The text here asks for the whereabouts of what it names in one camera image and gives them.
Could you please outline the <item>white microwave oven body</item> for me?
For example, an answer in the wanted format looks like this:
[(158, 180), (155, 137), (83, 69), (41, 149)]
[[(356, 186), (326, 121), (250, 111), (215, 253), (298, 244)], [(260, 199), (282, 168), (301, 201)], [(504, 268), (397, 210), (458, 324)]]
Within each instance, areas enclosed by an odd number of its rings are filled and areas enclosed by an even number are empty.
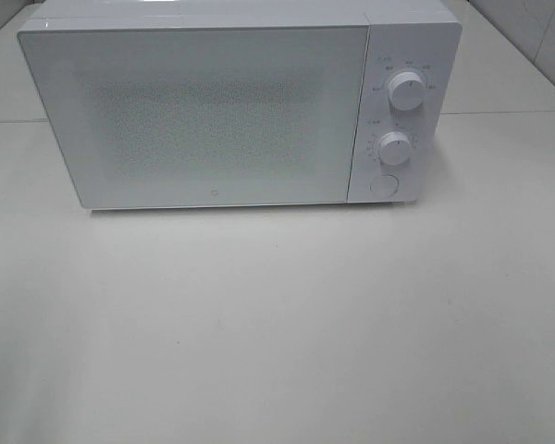
[[(366, 28), (364, 73), (346, 200), (306, 204), (412, 202), (426, 175), (463, 30), (439, 1), (47, 1), (17, 37), (19, 42), (24, 31), (328, 27)], [(390, 76), (405, 69), (418, 71), (426, 80), (425, 100), (412, 111), (394, 109), (387, 94)], [(413, 144), (411, 157), (400, 166), (378, 159), (376, 143), (391, 131), (404, 132)], [(399, 188), (390, 198), (377, 199), (370, 184), (387, 174), (399, 180)]]

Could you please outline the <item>white microwave knob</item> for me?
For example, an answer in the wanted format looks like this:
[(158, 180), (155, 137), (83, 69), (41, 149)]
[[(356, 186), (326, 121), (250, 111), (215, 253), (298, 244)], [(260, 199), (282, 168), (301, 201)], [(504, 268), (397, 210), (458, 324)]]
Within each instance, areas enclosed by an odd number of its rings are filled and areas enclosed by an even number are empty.
[(378, 159), (390, 167), (405, 163), (411, 157), (412, 149), (412, 142), (402, 131), (388, 132), (376, 143)]
[(394, 109), (412, 111), (425, 100), (426, 78), (416, 70), (397, 71), (387, 81), (387, 94)]

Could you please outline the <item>white microwave door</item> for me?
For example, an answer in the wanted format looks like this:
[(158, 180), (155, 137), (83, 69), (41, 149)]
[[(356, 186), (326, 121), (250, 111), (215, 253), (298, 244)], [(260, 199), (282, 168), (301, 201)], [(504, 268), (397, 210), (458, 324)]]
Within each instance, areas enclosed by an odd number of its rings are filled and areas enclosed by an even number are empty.
[(92, 210), (344, 202), (366, 40), (364, 27), (19, 35)]

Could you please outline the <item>round white door button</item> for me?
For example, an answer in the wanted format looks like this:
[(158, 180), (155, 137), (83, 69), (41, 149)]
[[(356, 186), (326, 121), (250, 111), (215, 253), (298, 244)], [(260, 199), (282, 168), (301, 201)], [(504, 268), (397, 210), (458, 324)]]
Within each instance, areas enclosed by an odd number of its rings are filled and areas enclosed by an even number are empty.
[(370, 184), (370, 191), (377, 199), (388, 199), (393, 196), (399, 188), (399, 180), (393, 175), (381, 175), (376, 177)]

